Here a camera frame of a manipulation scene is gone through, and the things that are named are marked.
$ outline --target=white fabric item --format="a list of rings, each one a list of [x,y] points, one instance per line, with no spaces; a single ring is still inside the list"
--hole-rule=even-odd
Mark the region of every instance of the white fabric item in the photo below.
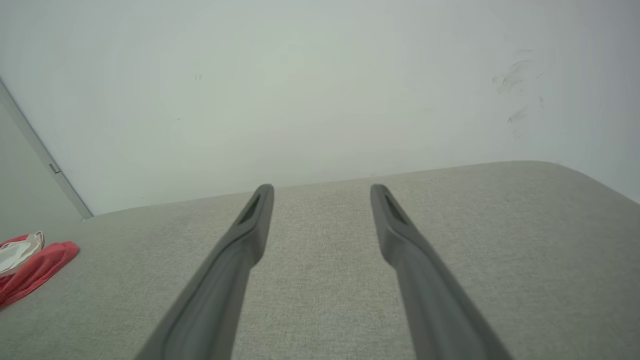
[[[30,234],[25,240],[6,243],[0,248],[0,277],[13,275],[31,256],[44,247],[41,231]]]

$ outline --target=white wall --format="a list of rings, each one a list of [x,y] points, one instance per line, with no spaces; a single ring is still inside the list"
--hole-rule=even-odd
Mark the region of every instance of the white wall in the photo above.
[[[43,231],[47,245],[82,219],[0,103],[0,242]]]
[[[0,76],[94,214],[501,160],[640,200],[637,0],[0,5]]]

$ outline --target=gray fabric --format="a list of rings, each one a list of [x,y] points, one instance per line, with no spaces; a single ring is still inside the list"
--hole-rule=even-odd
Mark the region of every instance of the gray fabric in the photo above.
[[[234,359],[413,357],[372,183],[392,190],[516,359],[640,354],[640,205],[576,171],[517,161],[276,189]],[[70,229],[78,256],[0,312],[0,359],[134,358],[249,196]]]

